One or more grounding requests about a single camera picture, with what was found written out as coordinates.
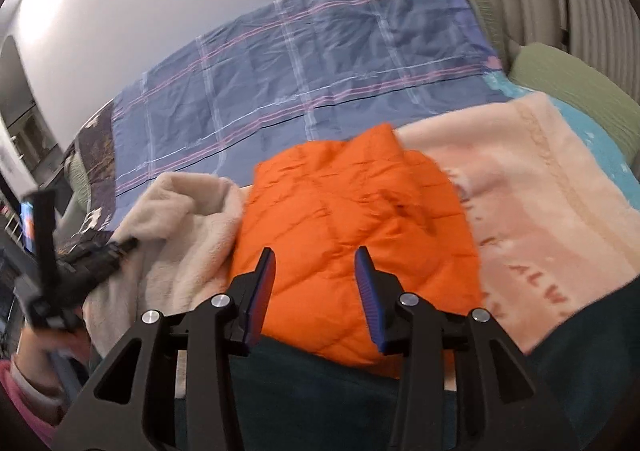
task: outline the orange quilted fabric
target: orange quilted fabric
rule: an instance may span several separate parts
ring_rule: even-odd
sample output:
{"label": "orange quilted fabric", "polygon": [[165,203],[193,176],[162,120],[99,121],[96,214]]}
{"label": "orange quilted fabric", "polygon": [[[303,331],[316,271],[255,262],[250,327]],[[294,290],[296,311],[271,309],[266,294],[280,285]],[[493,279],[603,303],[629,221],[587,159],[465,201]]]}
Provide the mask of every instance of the orange quilted fabric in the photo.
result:
{"label": "orange quilted fabric", "polygon": [[375,367],[354,278],[366,245],[438,309],[481,305],[479,259],[453,185],[436,164],[404,151],[389,125],[349,142],[308,142],[261,163],[246,204],[231,275],[253,270],[263,247],[276,281],[262,333],[354,367]]}

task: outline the quilted stitching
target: quilted stitching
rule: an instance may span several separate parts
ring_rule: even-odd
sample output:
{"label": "quilted stitching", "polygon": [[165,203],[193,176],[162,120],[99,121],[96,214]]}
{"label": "quilted stitching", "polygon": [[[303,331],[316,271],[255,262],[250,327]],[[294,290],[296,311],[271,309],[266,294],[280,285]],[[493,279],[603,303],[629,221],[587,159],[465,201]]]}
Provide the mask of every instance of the quilted stitching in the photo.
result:
{"label": "quilted stitching", "polygon": [[276,254],[266,335],[339,363],[379,364],[353,275],[367,245],[379,269],[436,307],[481,304],[478,254],[453,185],[432,160],[404,152],[389,125],[349,142],[308,142],[260,164],[232,275]]}

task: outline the metal bolt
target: metal bolt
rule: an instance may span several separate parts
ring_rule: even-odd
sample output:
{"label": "metal bolt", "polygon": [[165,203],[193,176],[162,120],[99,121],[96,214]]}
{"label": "metal bolt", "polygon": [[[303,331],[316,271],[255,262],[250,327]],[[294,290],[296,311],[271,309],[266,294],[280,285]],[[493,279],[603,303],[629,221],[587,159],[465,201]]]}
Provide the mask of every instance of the metal bolt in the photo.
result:
{"label": "metal bolt", "polygon": [[142,322],[148,325],[156,323],[160,319],[160,312],[158,310],[147,310],[142,314]]}
{"label": "metal bolt", "polygon": [[471,317],[473,317],[473,319],[475,319],[479,323],[486,323],[489,319],[491,319],[491,314],[484,308],[476,308],[473,312],[471,312]]}
{"label": "metal bolt", "polygon": [[418,298],[416,294],[405,292],[400,296],[400,303],[404,306],[416,306],[418,303],[420,303],[420,298]]}
{"label": "metal bolt", "polygon": [[217,294],[211,298],[211,304],[215,307],[222,308],[231,303],[231,298],[226,294]]}

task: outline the fluffy fleece blanket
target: fluffy fleece blanket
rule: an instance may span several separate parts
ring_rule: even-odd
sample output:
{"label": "fluffy fleece blanket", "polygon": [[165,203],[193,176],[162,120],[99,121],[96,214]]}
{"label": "fluffy fleece blanket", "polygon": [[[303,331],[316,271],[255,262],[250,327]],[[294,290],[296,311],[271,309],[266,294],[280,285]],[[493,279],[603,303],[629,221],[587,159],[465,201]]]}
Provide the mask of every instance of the fluffy fleece blanket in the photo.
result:
{"label": "fluffy fleece blanket", "polygon": [[[140,246],[119,275],[84,303],[91,339],[105,356],[146,310],[192,310],[225,290],[228,256],[242,219],[242,193],[211,175],[165,173],[140,196],[113,234]],[[185,359],[178,360],[176,395],[184,395]]]}
{"label": "fluffy fleece blanket", "polygon": [[640,212],[545,94],[428,118],[396,135],[457,186],[484,302],[523,351],[640,273]]}

